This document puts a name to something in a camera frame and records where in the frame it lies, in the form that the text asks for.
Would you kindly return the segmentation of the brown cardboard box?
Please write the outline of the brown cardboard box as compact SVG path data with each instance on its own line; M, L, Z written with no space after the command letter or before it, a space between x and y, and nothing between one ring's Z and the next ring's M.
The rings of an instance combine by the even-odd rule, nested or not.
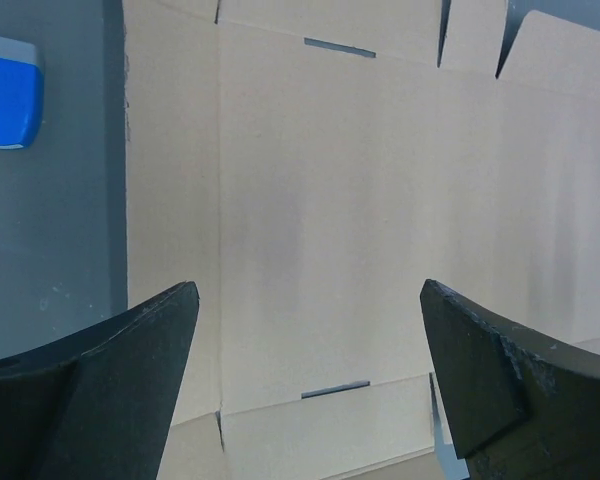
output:
M600 347L600 30L520 1L127 1L128 298L200 313L162 479L438 479L434 278Z

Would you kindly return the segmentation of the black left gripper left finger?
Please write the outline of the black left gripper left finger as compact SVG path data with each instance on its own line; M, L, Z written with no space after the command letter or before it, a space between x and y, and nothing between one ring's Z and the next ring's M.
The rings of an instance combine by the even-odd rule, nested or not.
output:
M181 282L0 359L0 479L154 479L199 312Z

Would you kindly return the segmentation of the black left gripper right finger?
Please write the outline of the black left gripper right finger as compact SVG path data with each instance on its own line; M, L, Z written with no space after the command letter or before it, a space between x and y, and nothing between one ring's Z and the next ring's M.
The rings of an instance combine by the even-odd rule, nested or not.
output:
M600 479L600 355L428 279L426 338L472 479Z

